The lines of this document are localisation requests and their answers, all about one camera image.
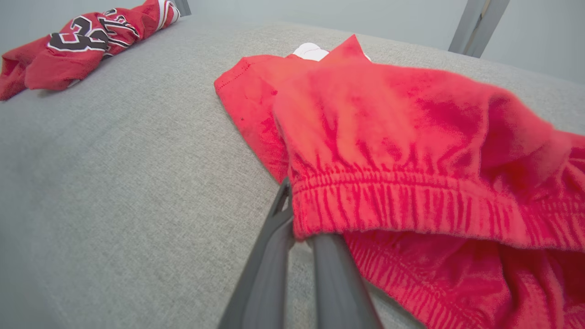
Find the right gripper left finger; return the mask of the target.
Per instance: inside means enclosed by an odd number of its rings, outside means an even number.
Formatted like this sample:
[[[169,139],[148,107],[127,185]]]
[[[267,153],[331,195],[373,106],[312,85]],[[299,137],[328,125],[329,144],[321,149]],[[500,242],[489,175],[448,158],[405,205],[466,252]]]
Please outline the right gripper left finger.
[[[251,250],[218,329],[284,329],[288,252],[295,243],[285,178]]]

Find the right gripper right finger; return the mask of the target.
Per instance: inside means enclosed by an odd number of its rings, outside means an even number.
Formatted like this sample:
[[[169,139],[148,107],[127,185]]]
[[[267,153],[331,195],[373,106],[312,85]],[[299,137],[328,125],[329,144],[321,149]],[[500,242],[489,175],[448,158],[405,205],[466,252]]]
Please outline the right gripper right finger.
[[[318,329],[383,329],[363,277],[337,234],[309,238],[314,254]]]

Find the red fleece shorts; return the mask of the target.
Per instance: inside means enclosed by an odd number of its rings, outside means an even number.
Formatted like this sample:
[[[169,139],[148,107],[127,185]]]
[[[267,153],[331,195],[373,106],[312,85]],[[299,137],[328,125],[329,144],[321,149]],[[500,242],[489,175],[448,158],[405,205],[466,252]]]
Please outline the red fleece shorts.
[[[214,87],[290,179],[295,237],[341,233],[428,329],[585,329],[585,136],[503,88],[373,63],[355,36],[242,58]]]

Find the red jersey with number 23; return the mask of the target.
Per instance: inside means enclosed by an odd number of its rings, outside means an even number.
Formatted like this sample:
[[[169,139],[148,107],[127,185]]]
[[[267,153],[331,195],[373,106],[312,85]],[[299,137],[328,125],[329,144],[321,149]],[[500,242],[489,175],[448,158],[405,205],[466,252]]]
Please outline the red jersey with number 23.
[[[146,0],[76,16],[50,33],[2,55],[0,101],[30,90],[63,91],[111,58],[174,24],[181,12],[171,0]]]

